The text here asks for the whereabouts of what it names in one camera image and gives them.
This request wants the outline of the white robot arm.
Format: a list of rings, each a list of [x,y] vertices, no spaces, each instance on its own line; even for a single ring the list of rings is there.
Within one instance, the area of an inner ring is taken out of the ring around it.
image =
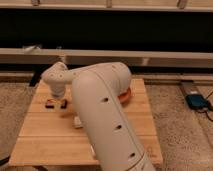
[[[44,71],[42,80],[55,99],[71,86],[74,111],[103,171],[156,171],[119,101],[131,83],[125,64],[100,63],[70,70],[57,62]]]

